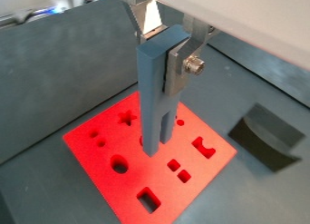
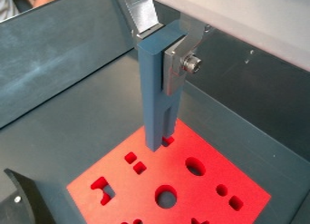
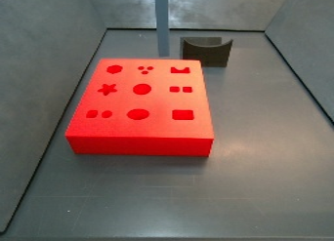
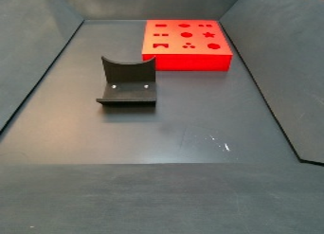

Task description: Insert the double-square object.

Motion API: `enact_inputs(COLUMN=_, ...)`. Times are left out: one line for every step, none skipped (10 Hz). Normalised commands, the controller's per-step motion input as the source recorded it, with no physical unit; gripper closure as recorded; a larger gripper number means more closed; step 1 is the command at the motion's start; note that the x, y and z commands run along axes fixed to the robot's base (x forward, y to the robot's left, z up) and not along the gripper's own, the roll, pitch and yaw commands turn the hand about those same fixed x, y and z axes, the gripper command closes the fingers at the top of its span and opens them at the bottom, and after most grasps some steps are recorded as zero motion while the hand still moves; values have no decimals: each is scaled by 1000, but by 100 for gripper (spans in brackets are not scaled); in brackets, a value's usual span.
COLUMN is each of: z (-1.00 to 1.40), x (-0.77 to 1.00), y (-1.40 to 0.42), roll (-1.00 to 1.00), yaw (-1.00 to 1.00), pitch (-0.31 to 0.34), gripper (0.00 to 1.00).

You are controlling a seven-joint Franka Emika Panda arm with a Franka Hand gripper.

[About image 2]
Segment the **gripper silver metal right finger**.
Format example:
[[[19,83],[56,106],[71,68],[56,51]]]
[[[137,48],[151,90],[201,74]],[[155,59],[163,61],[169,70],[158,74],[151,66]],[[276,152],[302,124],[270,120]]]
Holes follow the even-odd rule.
[[[185,83],[187,73],[201,68],[201,59],[194,50],[201,44],[206,23],[194,17],[181,14],[179,30],[182,38],[165,50],[163,55],[163,90],[173,95]]]

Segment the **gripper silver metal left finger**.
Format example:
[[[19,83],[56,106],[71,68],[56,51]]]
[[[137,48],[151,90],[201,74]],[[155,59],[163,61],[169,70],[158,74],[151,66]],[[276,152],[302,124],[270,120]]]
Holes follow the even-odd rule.
[[[155,33],[163,24],[159,22],[153,0],[123,0],[126,18],[134,32],[134,37],[142,41]]]

